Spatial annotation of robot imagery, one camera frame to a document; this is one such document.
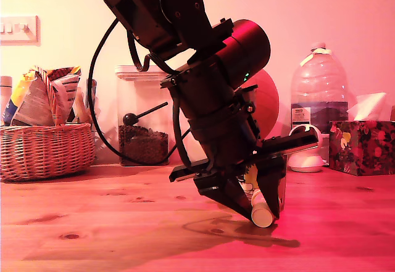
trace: large plastic jug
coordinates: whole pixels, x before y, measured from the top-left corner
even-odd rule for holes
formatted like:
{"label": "large plastic jug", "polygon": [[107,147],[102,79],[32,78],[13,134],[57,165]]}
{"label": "large plastic jug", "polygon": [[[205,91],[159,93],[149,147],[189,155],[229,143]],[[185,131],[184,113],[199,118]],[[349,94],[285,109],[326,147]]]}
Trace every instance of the large plastic jug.
{"label": "large plastic jug", "polygon": [[340,62],[325,43],[313,44],[291,82],[291,122],[292,128],[311,124],[321,131],[324,160],[329,154],[329,122],[348,120],[347,93],[346,72]]}

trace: robotic arm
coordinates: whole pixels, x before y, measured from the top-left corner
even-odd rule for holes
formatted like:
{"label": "robotic arm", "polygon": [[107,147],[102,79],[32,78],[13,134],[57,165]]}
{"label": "robotic arm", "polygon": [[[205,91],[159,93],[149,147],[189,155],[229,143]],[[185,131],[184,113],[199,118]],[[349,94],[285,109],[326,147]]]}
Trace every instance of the robotic arm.
{"label": "robotic arm", "polygon": [[[251,92],[240,86],[266,66],[267,35],[249,20],[222,19],[211,26],[203,0],[104,0],[127,29],[134,64],[139,71],[154,61],[168,73],[160,85],[173,99],[173,127],[184,166],[170,180],[194,176],[201,195],[232,208],[251,220],[251,204],[237,176],[256,165],[257,183],[276,218],[280,217],[278,186],[285,177],[284,154],[317,145],[314,131],[286,138],[260,140],[253,118]],[[141,65],[135,42],[149,49]],[[187,50],[196,52],[177,70],[165,61]],[[182,143],[179,113],[207,159],[191,163]]]}

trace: orange ball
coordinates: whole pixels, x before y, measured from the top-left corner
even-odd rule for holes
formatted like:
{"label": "orange ball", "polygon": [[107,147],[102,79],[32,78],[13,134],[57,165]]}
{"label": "orange ball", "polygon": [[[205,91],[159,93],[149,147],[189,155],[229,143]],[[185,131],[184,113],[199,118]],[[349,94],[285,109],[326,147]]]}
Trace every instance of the orange ball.
{"label": "orange ball", "polygon": [[254,90],[256,111],[252,114],[258,122],[260,137],[264,139],[273,129],[277,122],[280,100],[276,85],[270,75],[261,70],[241,87],[245,88],[257,84]]}

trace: coffee beans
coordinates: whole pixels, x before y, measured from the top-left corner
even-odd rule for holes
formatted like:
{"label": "coffee beans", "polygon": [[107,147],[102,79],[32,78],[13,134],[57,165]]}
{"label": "coffee beans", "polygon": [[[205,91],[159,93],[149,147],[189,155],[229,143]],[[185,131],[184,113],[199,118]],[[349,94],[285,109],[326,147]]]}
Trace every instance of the coffee beans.
{"label": "coffee beans", "polygon": [[[168,134],[141,126],[120,125],[118,127],[119,151],[138,162],[157,163],[168,154]],[[120,158],[123,166],[138,166]]]}

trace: wicker basket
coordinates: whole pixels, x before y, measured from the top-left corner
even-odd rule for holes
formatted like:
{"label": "wicker basket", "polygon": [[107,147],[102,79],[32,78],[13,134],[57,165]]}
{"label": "wicker basket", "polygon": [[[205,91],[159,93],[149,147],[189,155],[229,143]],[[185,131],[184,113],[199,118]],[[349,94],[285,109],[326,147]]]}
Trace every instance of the wicker basket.
{"label": "wicker basket", "polygon": [[94,160],[90,124],[65,125],[57,108],[51,82],[47,85],[55,126],[8,126],[0,128],[0,177],[2,181],[52,178],[87,169]]}

